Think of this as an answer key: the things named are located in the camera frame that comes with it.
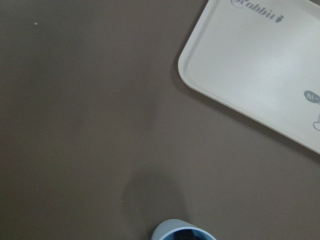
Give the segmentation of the light blue plastic cup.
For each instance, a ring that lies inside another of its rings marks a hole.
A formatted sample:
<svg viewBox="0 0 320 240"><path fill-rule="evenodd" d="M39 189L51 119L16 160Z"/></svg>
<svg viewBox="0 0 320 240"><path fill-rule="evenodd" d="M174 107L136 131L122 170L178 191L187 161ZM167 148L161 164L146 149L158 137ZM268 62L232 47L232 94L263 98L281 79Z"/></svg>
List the light blue plastic cup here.
<svg viewBox="0 0 320 240"><path fill-rule="evenodd" d="M207 231L180 219L168 219L160 223L155 228L151 239L173 240L174 233L180 230L192 230L201 240L216 240L216 238Z"/></svg>

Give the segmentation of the cream rabbit tray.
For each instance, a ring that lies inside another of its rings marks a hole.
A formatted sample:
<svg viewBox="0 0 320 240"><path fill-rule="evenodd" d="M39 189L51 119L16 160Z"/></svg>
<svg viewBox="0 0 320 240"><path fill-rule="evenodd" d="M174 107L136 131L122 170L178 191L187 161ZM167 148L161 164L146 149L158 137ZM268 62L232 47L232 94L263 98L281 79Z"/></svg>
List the cream rabbit tray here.
<svg viewBox="0 0 320 240"><path fill-rule="evenodd" d="M191 89L318 153L320 7L210 0L178 59Z"/></svg>

